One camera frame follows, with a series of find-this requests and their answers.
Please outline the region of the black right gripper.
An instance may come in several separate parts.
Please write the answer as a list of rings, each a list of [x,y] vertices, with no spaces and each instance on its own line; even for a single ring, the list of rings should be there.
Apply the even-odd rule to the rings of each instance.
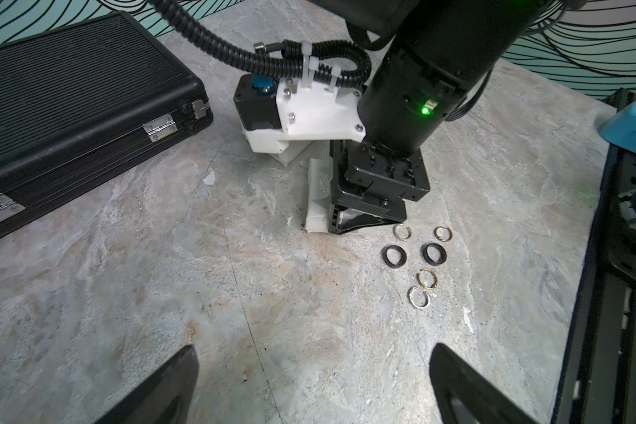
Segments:
[[[402,224],[406,202],[420,201],[430,185],[422,152],[406,158],[385,155],[367,143],[332,141],[328,231],[352,231]]]

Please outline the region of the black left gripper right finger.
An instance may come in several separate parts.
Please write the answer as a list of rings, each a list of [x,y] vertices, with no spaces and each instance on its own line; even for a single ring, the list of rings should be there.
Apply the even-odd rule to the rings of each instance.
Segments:
[[[435,345],[429,377],[443,423],[534,422],[446,344]]]

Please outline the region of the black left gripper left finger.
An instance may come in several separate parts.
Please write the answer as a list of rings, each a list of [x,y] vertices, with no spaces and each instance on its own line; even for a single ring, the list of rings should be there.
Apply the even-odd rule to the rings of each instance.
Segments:
[[[186,423],[198,373],[194,346],[184,346],[96,423]]]

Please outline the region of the small white bow gift box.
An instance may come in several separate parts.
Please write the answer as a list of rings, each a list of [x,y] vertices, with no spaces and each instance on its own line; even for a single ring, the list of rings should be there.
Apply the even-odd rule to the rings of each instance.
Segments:
[[[316,153],[318,157],[312,157],[308,165],[307,210],[303,225],[306,232],[372,235],[375,227],[394,226],[406,221],[403,201],[394,201],[384,215],[372,212],[373,208],[363,202],[356,207],[346,205],[349,199],[335,204],[332,199],[334,160],[327,142],[320,141]]]

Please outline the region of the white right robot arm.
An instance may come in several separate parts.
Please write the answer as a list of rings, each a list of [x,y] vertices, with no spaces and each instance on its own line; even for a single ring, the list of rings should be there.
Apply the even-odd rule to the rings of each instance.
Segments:
[[[305,229],[342,235],[401,225],[430,189],[422,144],[480,99],[501,56],[549,1],[324,1],[348,40],[259,43],[246,51],[180,3],[154,8],[192,45],[242,71],[234,102],[256,153],[288,164],[315,141]]]

